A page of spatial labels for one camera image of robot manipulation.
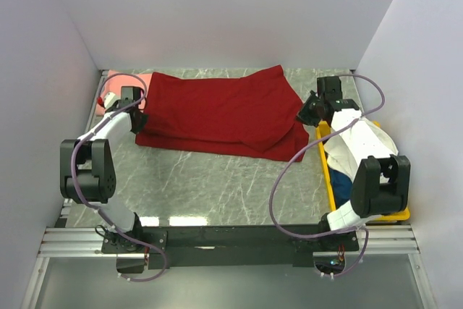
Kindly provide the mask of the red t shirt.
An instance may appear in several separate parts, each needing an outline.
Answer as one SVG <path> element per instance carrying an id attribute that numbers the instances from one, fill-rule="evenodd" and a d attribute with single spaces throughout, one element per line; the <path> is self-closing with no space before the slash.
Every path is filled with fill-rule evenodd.
<path id="1" fill-rule="evenodd" d="M 282 66 L 240 78 L 181 79 L 153 73 L 138 146 L 289 161 L 309 135 L 302 100 Z"/>

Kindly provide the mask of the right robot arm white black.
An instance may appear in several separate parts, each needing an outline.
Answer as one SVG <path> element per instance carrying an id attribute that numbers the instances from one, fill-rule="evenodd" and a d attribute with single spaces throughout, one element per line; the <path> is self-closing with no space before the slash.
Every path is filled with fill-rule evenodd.
<path id="1" fill-rule="evenodd" d="M 339 76 L 326 76 L 317 79 L 317 89 L 296 116 L 305 125 L 327 129 L 316 142 L 324 152 L 324 167 L 342 172 L 352 183 L 346 202 L 326 215 L 327 227 L 317 234 L 325 250 L 342 243 L 341 231 L 407 209 L 411 163 L 384 143 L 388 135 L 368 114 L 344 97 Z"/>

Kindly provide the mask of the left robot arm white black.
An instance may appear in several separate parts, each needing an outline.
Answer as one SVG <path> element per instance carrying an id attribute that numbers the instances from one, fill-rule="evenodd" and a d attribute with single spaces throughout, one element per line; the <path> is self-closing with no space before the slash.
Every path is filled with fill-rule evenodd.
<path id="1" fill-rule="evenodd" d="M 111 150 L 128 134 L 141 132 L 148 116 L 140 104 L 141 87 L 124 86 L 96 126 L 77 139 L 60 144 L 60 191 L 64 198 L 93 209 L 108 224 L 111 233 L 121 232 L 119 244 L 130 253 L 140 250 L 145 235 L 138 215 L 119 202 Z"/>

